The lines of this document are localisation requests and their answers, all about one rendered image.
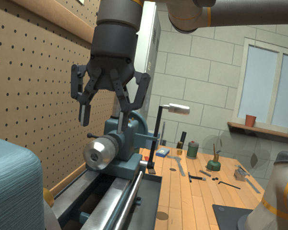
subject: window pane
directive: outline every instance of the window pane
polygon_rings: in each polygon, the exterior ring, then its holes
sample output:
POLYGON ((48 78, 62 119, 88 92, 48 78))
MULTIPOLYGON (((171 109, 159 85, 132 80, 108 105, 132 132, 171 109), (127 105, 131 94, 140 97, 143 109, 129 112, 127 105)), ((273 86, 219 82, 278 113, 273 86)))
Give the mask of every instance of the window pane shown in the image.
POLYGON ((288 128, 288 56, 283 56, 272 125, 288 128))
POLYGON ((238 117, 256 116, 265 123, 269 111, 277 53, 249 46, 238 117))

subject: window frame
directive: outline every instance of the window frame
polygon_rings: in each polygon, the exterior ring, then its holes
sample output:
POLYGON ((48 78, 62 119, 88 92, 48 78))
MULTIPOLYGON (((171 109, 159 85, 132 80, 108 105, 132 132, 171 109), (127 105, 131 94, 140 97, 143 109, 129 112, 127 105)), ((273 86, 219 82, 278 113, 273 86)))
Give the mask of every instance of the window frame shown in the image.
POLYGON ((273 89, 272 89, 272 95, 271 95, 267 120, 265 123, 255 121, 254 127, 287 133, 288 127, 280 127, 280 126, 272 125, 271 121, 272 121, 273 111, 274 111, 274 107, 276 103, 276 96, 277 96, 277 91, 278 91, 280 72, 282 68, 283 55, 284 54, 288 55, 288 48, 273 45, 273 44, 258 41, 258 40, 254 40, 254 39, 250 39, 250 38, 246 38, 246 37, 244 38, 240 78, 239 78, 236 101, 235 101, 234 111, 233 111, 231 121, 234 123, 242 124, 242 125, 245 124, 245 118, 238 117, 238 112, 239 112, 239 107, 240 107, 240 102, 241 102, 241 97, 242 97, 242 90, 243 90, 243 85, 244 85, 249 46, 258 47, 258 48, 265 49, 265 50, 272 51, 272 52, 277 52, 276 70, 275 70, 273 89))

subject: wall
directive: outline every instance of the wall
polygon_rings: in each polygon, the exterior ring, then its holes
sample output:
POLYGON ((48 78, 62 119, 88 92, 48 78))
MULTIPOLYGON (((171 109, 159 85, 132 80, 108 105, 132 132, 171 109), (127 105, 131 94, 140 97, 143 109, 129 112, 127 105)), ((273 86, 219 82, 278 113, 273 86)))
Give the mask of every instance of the wall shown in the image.
MULTIPOLYGON (((85 0, 85 6, 76 0, 66 2, 95 27, 98 0, 85 0)), ((81 127, 79 104, 70 96, 71 66, 86 65, 90 47, 56 25, 0 0, 0 138, 39 157, 47 189, 79 167, 84 169, 82 151, 91 141, 86 135, 102 135, 111 115, 114 93, 101 90, 91 102, 89 126, 81 127)))
POLYGON ((199 28, 179 34, 171 26, 164 3, 157 3, 161 38, 152 98, 149 129, 154 129, 159 105, 174 103, 190 107, 189 116, 164 110, 164 139, 176 147, 187 132, 184 149, 194 140, 199 152, 236 158, 265 189, 277 154, 288 144, 229 132, 240 77, 244 37, 288 48, 288 25, 199 28))

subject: lathe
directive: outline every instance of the lathe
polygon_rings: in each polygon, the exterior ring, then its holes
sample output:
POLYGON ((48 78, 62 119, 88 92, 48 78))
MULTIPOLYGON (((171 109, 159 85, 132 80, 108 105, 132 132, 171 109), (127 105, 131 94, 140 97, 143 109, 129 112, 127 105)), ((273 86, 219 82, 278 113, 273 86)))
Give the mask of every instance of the lathe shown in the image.
MULTIPOLYGON (((288 0, 159 2, 167 3, 169 20, 180 33, 207 26, 288 24, 288 0)), ((162 178, 145 170, 154 168, 162 109, 178 114, 188 114, 189 109, 160 106, 153 137, 147 134, 143 116, 135 112, 142 107, 151 80, 134 68, 143 5, 143 0, 102 0, 90 60, 85 66, 72 65, 71 97, 80 103, 82 126, 89 124, 90 102, 98 90, 116 93, 104 135, 88 135, 95 139, 83 151, 87 169, 82 174, 53 197, 43 190, 37 156, 0 139, 0 230, 61 230, 70 219, 83 224, 82 230, 154 229, 162 178), (90 80, 84 87, 86 73, 90 80), (133 78, 138 90, 131 102, 127 87, 133 78), (151 154, 143 161, 135 150, 144 148, 147 140, 152 141, 151 154), (23 197, 23 191, 30 195, 23 197), (90 196, 99 199, 92 213, 79 211, 90 196), (138 207, 136 214, 130 214, 133 205, 138 207)))

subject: window sill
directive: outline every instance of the window sill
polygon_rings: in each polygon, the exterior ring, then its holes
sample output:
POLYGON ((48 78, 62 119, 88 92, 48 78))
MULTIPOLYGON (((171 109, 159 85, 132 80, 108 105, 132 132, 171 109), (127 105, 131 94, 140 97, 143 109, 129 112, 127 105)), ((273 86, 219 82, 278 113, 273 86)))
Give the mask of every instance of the window sill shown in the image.
POLYGON ((231 132, 288 143, 287 133, 281 133, 264 128, 248 127, 234 122, 227 122, 227 124, 231 132))

